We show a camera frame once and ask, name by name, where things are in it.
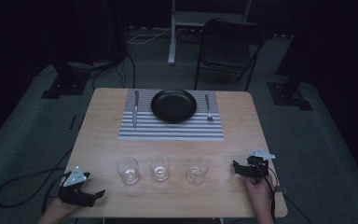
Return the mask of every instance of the clear drinking glass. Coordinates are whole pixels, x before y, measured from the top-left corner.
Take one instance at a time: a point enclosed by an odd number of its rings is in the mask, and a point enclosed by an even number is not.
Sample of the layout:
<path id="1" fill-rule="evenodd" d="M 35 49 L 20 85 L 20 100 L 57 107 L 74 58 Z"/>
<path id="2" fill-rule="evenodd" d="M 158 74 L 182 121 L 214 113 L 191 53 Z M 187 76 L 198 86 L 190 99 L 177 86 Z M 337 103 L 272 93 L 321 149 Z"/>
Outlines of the clear drinking glass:
<path id="1" fill-rule="evenodd" d="M 187 179 L 194 184 L 201 183 L 209 170 L 209 163 L 205 159 L 192 159 L 187 166 Z"/>
<path id="2" fill-rule="evenodd" d="M 139 179 L 138 161 L 133 157 L 125 157 L 117 163 L 117 172 L 125 184 L 134 184 Z"/>
<path id="3" fill-rule="evenodd" d="M 170 160 L 163 155 L 157 155 L 150 159 L 150 171 L 156 181 L 164 181 L 170 174 Z"/>

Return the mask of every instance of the black plate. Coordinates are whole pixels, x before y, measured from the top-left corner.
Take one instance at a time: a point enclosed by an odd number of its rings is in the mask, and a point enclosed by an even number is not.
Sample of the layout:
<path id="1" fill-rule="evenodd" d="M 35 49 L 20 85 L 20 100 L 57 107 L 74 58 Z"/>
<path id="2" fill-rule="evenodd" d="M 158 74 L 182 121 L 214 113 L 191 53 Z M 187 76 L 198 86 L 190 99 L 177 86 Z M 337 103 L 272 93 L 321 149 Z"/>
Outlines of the black plate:
<path id="1" fill-rule="evenodd" d="M 191 118 L 197 101 L 188 91 L 160 91 L 151 103 L 153 113 L 167 123 L 180 123 Z"/>

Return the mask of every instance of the human hand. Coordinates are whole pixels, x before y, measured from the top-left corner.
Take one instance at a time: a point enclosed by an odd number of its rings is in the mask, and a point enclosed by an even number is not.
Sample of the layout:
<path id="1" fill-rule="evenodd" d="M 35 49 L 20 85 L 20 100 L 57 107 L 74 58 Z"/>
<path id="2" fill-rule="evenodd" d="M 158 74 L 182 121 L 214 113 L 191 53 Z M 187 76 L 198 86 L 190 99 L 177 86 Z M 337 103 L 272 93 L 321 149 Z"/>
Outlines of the human hand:
<path id="1" fill-rule="evenodd" d="M 64 218 L 75 212 L 82 206 L 63 203 L 60 198 L 54 198 L 48 205 L 38 224 L 56 224 L 60 223 Z"/>
<path id="2" fill-rule="evenodd" d="M 272 176 L 267 175 L 266 179 L 273 186 Z M 254 185 L 249 178 L 245 177 L 244 182 L 258 223 L 274 223 L 270 213 L 271 190 L 266 180 L 262 178 L 259 183 Z"/>

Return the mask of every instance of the fork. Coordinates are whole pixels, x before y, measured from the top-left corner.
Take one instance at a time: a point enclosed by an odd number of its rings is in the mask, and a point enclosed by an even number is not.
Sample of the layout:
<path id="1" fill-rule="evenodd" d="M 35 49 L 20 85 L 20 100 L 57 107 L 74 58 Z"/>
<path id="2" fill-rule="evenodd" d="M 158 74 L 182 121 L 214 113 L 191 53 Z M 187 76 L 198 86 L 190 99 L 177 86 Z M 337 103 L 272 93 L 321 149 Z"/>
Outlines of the fork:
<path id="1" fill-rule="evenodd" d="M 208 94 L 205 94 L 205 101 L 206 101 L 206 108 L 208 109 L 208 115 L 206 117 L 206 119 L 208 121 L 212 121 L 213 120 L 213 117 L 211 115 L 211 108 L 209 107 L 209 97 L 208 97 Z"/>

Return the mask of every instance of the dark background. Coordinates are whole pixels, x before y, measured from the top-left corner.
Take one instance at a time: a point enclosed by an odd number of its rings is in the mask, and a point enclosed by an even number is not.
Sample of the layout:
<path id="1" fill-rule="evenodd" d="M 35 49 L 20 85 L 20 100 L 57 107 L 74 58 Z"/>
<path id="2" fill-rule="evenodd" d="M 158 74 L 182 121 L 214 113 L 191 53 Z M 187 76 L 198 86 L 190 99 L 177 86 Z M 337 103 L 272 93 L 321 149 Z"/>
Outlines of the dark background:
<path id="1" fill-rule="evenodd" d="M 218 0 L 177 2 L 187 10 L 243 9 L 238 0 L 225 7 Z M 276 35 L 295 35 L 277 73 L 315 85 L 358 163 L 358 1 L 315 0 L 307 10 L 309 4 L 254 1 L 249 20 Z M 54 60 L 114 58 L 119 41 L 112 33 L 120 24 L 170 27 L 171 1 L 0 1 L 0 127 L 33 77 Z"/>

